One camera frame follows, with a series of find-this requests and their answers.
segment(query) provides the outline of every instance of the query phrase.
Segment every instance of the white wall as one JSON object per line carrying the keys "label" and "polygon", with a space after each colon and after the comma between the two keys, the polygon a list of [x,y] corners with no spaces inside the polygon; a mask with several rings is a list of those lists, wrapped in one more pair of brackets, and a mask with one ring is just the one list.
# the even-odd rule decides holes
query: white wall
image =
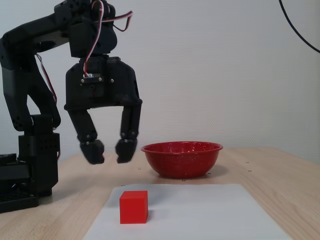
{"label": "white wall", "polygon": [[[129,30],[117,33],[112,55],[136,71],[144,100],[139,147],[177,140],[274,146],[320,164],[320,54],[293,32],[278,0],[110,2],[118,14],[134,11]],[[1,35],[51,14],[58,3],[1,1]],[[320,1],[283,3],[300,33],[320,48]],[[68,45],[42,57],[58,93],[66,159],[80,152],[63,109],[65,73],[77,59]],[[19,133],[2,95],[0,111],[0,153],[16,152]],[[121,111],[91,110],[107,151],[119,139]]]}

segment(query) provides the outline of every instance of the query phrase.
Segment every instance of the white wire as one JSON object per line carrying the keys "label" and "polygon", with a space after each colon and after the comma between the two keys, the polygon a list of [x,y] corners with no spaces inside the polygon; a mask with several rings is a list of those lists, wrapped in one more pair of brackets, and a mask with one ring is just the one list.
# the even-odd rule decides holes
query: white wire
{"label": "white wire", "polygon": [[51,91],[52,94],[53,94],[53,99],[54,99],[54,101],[55,101],[55,104],[57,104],[57,100],[58,100],[58,99],[57,99],[57,95],[56,95],[56,92],[55,92],[55,90],[54,90],[54,87],[52,86],[52,83],[51,83],[51,81],[50,81],[49,75],[48,75],[48,73],[47,73],[47,71],[46,71],[46,69],[45,69],[45,66],[44,66],[42,57],[41,57],[39,54],[36,54],[35,56],[39,59],[39,61],[40,61],[40,63],[41,63],[41,69],[42,69],[43,74],[44,74],[44,76],[45,76],[46,82],[47,82],[47,84],[48,84],[48,87],[50,88],[50,91]]}
{"label": "white wire", "polygon": [[105,7],[104,7],[104,4],[101,0],[96,0],[92,3],[92,8],[94,7],[95,3],[99,2],[100,3],[100,19],[99,19],[99,22],[98,22],[98,29],[97,29],[97,35],[96,35],[96,39],[94,41],[94,44],[91,48],[91,50],[89,51],[88,53],[88,56],[86,57],[85,61],[84,61],[84,65],[83,65],[83,72],[84,72],[84,75],[87,77],[88,76],[88,73],[87,73],[87,62],[91,56],[91,54],[93,53],[97,43],[98,43],[98,40],[99,40],[99,37],[100,37],[100,33],[101,33],[101,28],[102,28],[102,22],[103,22],[103,19],[104,19],[104,14],[105,14]]}
{"label": "white wire", "polygon": [[132,17],[134,13],[132,11],[128,12],[127,14],[125,15],[121,15],[121,16],[116,16],[116,17],[113,17],[113,18],[107,18],[107,19],[104,19],[102,22],[103,23],[108,23],[108,22],[113,22],[113,21],[116,21],[116,20],[120,20],[120,19],[126,19],[126,18],[130,18]]}

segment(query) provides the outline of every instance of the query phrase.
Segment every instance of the white paper sheet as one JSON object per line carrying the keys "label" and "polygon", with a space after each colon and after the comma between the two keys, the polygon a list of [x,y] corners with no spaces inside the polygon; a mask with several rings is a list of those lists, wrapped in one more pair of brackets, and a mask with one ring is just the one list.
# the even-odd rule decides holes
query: white paper sheet
{"label": "white paper sheet", "polygon": [[[146,224],[120,224],[124,191],[148,191]],[[240,185],[127,185],[115,188],[85,240],[290,240]]]}

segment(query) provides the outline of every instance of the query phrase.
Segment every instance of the red cube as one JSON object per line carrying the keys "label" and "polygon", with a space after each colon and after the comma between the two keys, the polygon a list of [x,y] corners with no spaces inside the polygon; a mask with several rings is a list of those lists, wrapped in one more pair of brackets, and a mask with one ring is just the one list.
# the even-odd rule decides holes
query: red cube
{"label": "red cube", "polygon": [[149,215],[148,191],[125,191],[120,197],[120,223],[145,224]]}

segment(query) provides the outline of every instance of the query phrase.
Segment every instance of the bowl rim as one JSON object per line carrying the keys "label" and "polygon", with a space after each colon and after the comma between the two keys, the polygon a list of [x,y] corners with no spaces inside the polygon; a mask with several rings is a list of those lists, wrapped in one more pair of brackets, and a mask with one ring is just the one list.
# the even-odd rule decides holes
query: bowl rim
{"label": "bowl rim", "polygon": [[[206,151],[192,151],[192,152],[164,152],[164,151],[150,151],[146,148],[151,147],[153,145],[158,144],[173,144],[173,143],[201,143],[201,144],[214,144],[217,146],[215,149],[206,150]],[[150,154],[159,154],[159,155],[192,155],[192,154],[205,154],[205,153],[211,153],[211,152],[218,152],[222,150],[224,146],[222,146],[219,143],[215,142],[209,142],[209,141],[166,141],[166,142],[157,142],[149,145],[145,145],[141,148],[141,151],[144,153],[150,153]]]}

